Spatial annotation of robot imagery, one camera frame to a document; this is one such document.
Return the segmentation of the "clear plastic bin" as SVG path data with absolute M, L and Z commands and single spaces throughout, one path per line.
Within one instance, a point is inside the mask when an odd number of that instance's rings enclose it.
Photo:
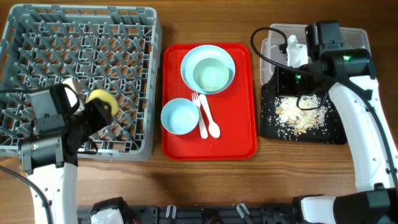
M 271 24 L 272 28 L 281 30 L 287 38 L 296 36 L 296 43 L 306 45 L 305 28 L 303 24 Z M 341 37 L 348 49 L 366 49 L 371 54 L 368 34 L 364 29 L 340 27 Z M 262 41 L 261 54 L 263 56 L 287 65 L 287 54 L 281 53 L 279 45 L 284 43 L 284 38 L 277 32 L 269 31 L 268 38 Z M 274 65 L 260 59 L 261 84 L 268 83 L 274 73 Z

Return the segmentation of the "yellow plastic cup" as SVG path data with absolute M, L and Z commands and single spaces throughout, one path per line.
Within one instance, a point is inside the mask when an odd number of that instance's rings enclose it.
M 94 100 L 95 98 L 98 98 L 101 101 L 109 103 L 110 109 L 111 109 L 111 114 L 113 116 L 116 116 L 116 114 L 119 111 L 119 103 L 118 103 L 117 99 L 114 97 L 114 95 L 112 95 L 110 92 L 108 92 L 106 90 L 97 89 L 97 90 L 92 91 L 88 95 L 86 102 L 88 103 L 89 101 Z

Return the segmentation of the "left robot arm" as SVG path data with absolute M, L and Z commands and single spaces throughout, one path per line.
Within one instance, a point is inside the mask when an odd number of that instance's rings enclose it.
M 92 91 L 80 110 L 78 101 L 70 103 L 70 89 L 58 84 L 30 93 L 37 134 L 23 140 L 19 153 L 36 223 L 77 223 L 78 150 L 119 110 L 117 99 L 101 89 Z

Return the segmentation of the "light blue small bowl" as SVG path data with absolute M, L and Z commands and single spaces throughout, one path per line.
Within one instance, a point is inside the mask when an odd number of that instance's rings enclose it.
M 196 105 L 186 98 L 168 101 L 161 111 L 161 123 L 172 134 L 188 134 L 198 124 L 199 112 Z

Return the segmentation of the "rice and peanut scraps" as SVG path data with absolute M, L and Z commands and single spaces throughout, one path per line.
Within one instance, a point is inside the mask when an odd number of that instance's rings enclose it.
M 315 110 L 308 110 L 319 104 L 320 99 L 317 96 L 305 96 L 299 102 L 300 107 L 297 107 L 297 100 L 298 98 L 294 96 L 276 98 L 274 106 L 277 125 L 287 128 L 288 131 L 293 132 L 294 136 L 325 125 L 327 107 L 321 106 Z

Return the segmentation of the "grey plastic dishwasher rack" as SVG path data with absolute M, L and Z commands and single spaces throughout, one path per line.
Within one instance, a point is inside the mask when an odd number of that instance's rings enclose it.
M 1 39 L 1 155 L 31 133 L 29 90 L 71 79 L 83 99 L 114 95 L 113 122 L 96 132 L 95 159 L 145 161 L 153 151 L 162 27 L 155 9 L 16 4 Z

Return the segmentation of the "white plastic fork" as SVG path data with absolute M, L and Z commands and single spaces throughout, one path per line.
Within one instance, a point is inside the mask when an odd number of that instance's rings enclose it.
M 200 136 L 202 139 L 206 139 L 208 137 L 208 132 L 206 130 L 205 122 L 204 122 L 203 116 L 201 114 L 201 102 L 200 102 L 197 92 L 192 93 L 192 102 L 197 107 L 198 113 L 199 113 L 198 126 L 199 126 L 199 130 L 200 130 Z

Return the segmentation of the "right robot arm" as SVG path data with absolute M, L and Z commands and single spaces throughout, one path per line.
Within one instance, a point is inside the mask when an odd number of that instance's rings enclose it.
M 339 23 L 305 28 L 311 63 L 294 74 L 320 78 L 343 124 L 354 162 L 357 193 L 305 196 L 307 223 L 397 223 L 397 149 L 379 99 L 377 71 L 366 49 L 348 49 Z

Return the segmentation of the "black plastic tray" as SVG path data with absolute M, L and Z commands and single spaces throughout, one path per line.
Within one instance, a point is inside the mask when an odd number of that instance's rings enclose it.
M 329 97 L 326 98 L 322 106 L 327 107 L 325 116 L 325 125 L 323 127 L 309 130 L 305 134 L 294 136 L 293 132 L 287 128 L 282 128 L 276 124 L 275 100 L 285 95 L 279 95 L 277 92 L 276 78 L 272 77 L 268 83 L 263 84 L 261 88 L 261 128 L 260 134 L 264 138 L 320 142 L 325 144 L 346 144 L 347 138 L 343 124 L 338 112 Z

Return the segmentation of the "green bowl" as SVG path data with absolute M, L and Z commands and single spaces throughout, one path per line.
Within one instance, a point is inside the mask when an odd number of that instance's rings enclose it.
M 205 93 L 216 93 L 229 83 L 229 68 L 216 58 L 204 58 L 193 68 L 193 80 Z

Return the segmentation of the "red plastic tray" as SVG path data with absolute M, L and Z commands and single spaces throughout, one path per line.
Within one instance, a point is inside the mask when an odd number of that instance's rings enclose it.
M 162 150 L 176 161 L 208 161 L 250 158 L 257 150 L 256 112 L 251 54 L 240 43 L 217 43 L 232 57 L 236 73 L 226 90 L 208 95 L 210 111 L 221 130 L 219 138 L 202 139 L 199 128 L 175 135 L 162 128 Z M 175 98 L 192 100 L 180 67 L 184 56 L 199 44 L 175 44 L 163 55 L 162 104 Z

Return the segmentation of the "light blue plate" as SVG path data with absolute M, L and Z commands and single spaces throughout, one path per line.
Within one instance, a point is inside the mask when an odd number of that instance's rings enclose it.
M 180 67 L 181 76 L 184 83 L 193 91 L 206 95 L 216 94 L 225 90 L 223 89 L 216 93 L 205 93 L 201 91 L 199 87 L 195 84 L 193 80 L 193 68 L 199 61 L 203 60 L 204 58 L 216 58 L 227 65 L 227 67 L 229 68 L 229 83 L 225 88 L 227 89 L 227 87 L 230 86 L 235 77 L 235 63 L 232 59 L 232 56 L 230 56 L 227 51 L 215 45 L 201 45 L 195 47 L 184 56 Z

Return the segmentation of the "white plastic spoon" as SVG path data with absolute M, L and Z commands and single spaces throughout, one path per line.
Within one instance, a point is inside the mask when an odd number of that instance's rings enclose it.
M 208 130 L 210 135 L 214 138 L 219 138 L 221 135 L 220 127 L 214 122 L 206 95 L 200 94 L 199 99 L 209 121 Z

